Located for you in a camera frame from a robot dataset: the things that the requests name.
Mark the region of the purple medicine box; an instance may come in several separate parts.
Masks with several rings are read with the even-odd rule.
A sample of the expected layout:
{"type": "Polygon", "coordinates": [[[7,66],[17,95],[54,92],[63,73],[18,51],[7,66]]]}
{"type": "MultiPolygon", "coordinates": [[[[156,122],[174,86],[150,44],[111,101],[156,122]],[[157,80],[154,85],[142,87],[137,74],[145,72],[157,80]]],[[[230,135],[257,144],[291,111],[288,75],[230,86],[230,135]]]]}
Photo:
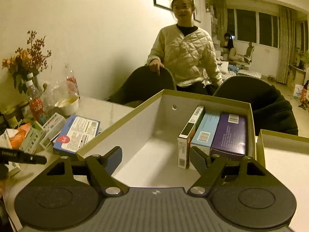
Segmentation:
{"type": "Polygon", "coordinates": [[[240,161],[247,152],[246,116],[222,112],[212,141],[210,155],[218,154],[233,161],[240,161]]]}

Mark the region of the light blue medicine box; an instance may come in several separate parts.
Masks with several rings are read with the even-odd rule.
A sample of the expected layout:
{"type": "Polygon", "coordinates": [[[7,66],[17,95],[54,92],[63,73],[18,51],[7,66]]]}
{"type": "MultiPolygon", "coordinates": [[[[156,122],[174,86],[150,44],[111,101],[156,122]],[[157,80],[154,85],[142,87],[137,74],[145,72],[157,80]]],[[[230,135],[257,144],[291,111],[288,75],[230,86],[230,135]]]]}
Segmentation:
{"type": "Polygon", "coordinates": [[[189,152],[191,152],[192,147],[197,147],[206,155],[210,155],[211,146],[220,116],[220,112],[205,112],[203,119],[200,122],[199,127],[197,128],[197,131],[195,132],[190,142],[189,152]]]}

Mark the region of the orange green medicine box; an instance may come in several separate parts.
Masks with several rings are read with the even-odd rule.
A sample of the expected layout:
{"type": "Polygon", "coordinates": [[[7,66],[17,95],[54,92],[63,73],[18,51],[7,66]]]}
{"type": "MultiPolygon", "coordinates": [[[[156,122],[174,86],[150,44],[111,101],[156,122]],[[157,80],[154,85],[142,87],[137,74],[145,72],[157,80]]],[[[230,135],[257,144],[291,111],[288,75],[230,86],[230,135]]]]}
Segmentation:
{"type": "Polygon", "coordinates": [[[205,107],[198,105],[177,138],[178,167],[186,169],[189,162],[190,143],[203,119],[205,107]]]}

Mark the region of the large cardboard sorting box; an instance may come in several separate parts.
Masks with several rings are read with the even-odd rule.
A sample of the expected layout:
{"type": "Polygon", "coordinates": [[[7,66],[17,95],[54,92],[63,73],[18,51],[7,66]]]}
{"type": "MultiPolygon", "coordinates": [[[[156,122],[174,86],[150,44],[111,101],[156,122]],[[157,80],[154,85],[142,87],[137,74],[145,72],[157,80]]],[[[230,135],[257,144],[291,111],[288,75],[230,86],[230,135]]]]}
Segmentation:
{"type": "Polygon", "coordinates": [[[131,187],[189,188],[197,171],[177,166],[177,137],[198,105],[218,112],[247,116],[248,154],[256,156],[254,120],[248,103],[214,96],[163,90],[105,129],[78,152],[80,158],[106,154],[115,146],[123,159],[113,173],[131,187]]]}

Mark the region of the white medicine box green logo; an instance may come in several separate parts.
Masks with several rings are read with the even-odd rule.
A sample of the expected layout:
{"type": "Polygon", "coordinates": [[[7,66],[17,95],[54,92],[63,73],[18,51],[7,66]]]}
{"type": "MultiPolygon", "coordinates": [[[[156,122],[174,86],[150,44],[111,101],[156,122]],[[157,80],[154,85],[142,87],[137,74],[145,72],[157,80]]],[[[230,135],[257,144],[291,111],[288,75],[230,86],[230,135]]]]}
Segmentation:
{"type": "Polygon", "coordinates": [[[13,158],[13,150],[7,133],[1,135],[1,180],[9,179],[20,171],[20,165],[13,158]]]}

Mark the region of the orange tissue pack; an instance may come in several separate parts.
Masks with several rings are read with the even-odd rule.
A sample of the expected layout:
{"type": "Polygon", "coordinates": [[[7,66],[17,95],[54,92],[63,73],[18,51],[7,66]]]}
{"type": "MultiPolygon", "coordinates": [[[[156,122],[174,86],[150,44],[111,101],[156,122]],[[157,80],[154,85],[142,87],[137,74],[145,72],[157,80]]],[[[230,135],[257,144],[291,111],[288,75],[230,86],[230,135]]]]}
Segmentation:
{"type": "Polygon", "coordinates": [[[7,128],[5,134],[8,137],[10,148],[18,150],[24,141],[25,137],[28,135],[31,129],[31,124],[23,124],[17,129],[7,128]]]}

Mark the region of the yellow lid glass jar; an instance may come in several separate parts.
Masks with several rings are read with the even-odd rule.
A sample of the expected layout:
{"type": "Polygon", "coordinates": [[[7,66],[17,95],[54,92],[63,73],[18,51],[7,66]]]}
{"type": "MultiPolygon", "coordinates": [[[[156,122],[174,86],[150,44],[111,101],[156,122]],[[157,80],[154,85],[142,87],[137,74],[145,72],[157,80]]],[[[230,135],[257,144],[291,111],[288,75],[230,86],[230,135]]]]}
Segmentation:
{"type": "Polygon", "coordinates": [[[12,107],[10,109],[6,109],[3,112],[3,115],[10,128],[15,129],[18,127],[21,116],[17,108],[12,107]]]}

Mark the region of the white blue small box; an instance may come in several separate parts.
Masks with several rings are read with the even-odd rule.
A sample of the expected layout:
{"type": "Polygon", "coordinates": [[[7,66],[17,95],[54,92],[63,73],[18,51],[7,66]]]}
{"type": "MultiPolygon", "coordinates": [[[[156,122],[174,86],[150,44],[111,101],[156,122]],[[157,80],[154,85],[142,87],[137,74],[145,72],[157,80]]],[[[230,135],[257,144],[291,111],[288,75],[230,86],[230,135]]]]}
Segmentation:
{"type": "Polygon", "coordinates": [[[58,113],[54,113],[47,122],[43,125],[43,130],[46,132],[40,145],[43,149],[47,149],[52,145],[52,141],[61,132],[66,123],[65,117],[58,113]]]}

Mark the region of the cardboard box lid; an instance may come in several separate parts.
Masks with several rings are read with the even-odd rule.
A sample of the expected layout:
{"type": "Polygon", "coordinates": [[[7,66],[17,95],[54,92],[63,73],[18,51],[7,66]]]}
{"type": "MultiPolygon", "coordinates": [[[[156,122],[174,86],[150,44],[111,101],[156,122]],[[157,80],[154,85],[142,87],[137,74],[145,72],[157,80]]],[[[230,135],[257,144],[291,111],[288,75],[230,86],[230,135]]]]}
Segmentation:
{"type": "Polygon", "coordinates": [[[261,130],[256,155],[296,198],[290,227],[294,231],[308,231],[308,138],[261,130]]]}

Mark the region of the red label drink bottle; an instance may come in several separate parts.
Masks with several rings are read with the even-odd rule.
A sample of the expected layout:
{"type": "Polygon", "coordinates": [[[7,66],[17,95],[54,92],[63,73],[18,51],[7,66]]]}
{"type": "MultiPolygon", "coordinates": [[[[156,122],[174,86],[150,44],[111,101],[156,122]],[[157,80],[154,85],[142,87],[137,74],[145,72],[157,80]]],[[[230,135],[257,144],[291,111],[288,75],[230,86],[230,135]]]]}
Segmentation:
{"type": "Polygon", "coordinates": [[[35,87],[32,80],[27,81],[26,86],[28,89],[28,96],[29,96],[29,108],[35,120],[40,125],[43,126],[46,123],[48,116],[43,107],[43,102],[40,98],[40,93],[38,89],[35,87]]]}

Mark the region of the white paper bowl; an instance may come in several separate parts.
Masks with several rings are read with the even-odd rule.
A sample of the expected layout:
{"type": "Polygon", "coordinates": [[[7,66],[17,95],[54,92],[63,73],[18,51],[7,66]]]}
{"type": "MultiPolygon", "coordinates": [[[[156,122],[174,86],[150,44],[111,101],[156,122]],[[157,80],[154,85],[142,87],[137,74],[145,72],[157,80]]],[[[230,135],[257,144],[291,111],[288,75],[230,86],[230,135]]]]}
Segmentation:
{"type": "Polygon", "coordinates": [[[79,108],[79,98],[74,96],[69,99],[57,102],[55,104],[55,108],[62,116],[70,116],[75,114],[79,108]]]}

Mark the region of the dried flower bouquet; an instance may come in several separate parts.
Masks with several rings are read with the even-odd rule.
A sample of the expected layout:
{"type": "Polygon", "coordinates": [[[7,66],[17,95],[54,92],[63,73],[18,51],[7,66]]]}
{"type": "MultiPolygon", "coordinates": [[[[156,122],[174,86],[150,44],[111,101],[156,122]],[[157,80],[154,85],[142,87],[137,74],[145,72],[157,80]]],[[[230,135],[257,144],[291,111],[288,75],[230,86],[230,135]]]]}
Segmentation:
{"type": "Polygon", "coordinates": [[[26,93],[27,75],[32,73],[36,77],[39,73],[48,68],[48,58],[52,56],[52,51],[45,48],[46,36],[37,37],[37,32],[32,30],[27,32],[27,47],[17,48],[15,55],[3,59],[1,68],[7,69],[14,81],[14,88],[19,93],[26,93]]]}

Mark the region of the dark chair near woman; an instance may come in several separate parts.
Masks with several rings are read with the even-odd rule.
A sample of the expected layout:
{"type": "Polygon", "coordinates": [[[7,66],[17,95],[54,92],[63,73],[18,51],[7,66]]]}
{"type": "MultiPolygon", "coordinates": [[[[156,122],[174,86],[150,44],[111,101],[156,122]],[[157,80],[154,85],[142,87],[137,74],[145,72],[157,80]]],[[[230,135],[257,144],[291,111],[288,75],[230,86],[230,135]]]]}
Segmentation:
{"type": "Polygon", "coordinates": [[[160,67],[160,74],[157,75],[148,66],[143,66],[137,68],[107,101],[121,105],[143,103],[162,90],[176,90],[171,72],[160,67]]]}

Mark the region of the person in background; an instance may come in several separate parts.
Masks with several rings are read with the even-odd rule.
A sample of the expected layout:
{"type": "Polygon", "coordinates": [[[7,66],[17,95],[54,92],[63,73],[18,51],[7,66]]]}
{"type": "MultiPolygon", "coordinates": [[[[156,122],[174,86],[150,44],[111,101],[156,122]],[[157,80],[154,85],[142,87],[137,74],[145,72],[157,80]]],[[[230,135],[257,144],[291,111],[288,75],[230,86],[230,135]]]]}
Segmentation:
{"type": "Polygon", "coordinates": [[[236,48],[234,47],[233,38],[229,33],[224,34],[224,39],[226,42],[225,48],[228,49],[228,59],[229,61],[238,61],[238,62],[244,62],[244,59],[242,56],[240,56],[237,53],[236,48]]]}

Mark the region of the woman in white jacket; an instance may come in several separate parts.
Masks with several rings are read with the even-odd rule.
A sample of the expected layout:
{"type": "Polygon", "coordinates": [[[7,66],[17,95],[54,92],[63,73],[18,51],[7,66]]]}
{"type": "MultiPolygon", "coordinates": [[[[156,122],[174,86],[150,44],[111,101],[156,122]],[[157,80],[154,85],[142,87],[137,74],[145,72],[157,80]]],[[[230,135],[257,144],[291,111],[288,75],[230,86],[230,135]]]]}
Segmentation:
{"type": "Polygon", "coordinates": [[[192,0],[172,0],[171,9],[177,23],[159,31],[147,66],[157,74],[168,69],[178,91],[212,96],[223,83],[212,38],[194,25],[192,0]]]}

